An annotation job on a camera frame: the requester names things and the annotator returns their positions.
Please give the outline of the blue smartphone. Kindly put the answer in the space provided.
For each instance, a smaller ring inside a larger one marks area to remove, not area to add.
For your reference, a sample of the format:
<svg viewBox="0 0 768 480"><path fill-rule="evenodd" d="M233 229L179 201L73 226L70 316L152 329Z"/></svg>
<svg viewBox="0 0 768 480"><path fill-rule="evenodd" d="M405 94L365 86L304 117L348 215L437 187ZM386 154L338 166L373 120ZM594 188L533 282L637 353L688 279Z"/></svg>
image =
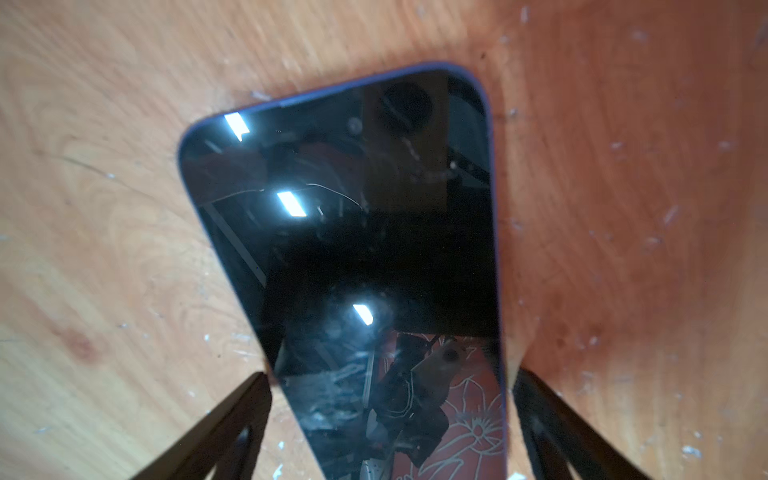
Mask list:
<svg viewBox="0 0 768 480"><path fill-rule="evenodd" d="M427 63L210 116L180 175L327 479L502 479L490 110Z"/></svg>

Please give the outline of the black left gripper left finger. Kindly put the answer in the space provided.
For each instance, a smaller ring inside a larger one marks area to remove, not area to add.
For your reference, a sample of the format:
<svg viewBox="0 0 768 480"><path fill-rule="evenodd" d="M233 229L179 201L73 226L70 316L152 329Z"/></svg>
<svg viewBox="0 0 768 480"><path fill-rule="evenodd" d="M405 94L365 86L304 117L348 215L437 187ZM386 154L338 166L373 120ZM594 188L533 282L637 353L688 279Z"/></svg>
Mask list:
<svg viewBox="0 0 768 480"><path fill-rule="evenodd" d="M256 372L136 479L250 479L264 438L272 393Z"/></svg>

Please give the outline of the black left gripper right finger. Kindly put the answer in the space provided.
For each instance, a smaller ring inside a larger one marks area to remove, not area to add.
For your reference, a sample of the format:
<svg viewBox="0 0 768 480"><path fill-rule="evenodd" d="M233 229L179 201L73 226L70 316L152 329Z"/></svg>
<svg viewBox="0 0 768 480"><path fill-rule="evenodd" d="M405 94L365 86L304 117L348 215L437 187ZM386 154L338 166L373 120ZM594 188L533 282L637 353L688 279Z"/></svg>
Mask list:
<svg viewBox="0 0 768 480"><path fill-rule="evenodd" d="M513 399L537 479L646 479L533 372L518 371Z"/></svg>

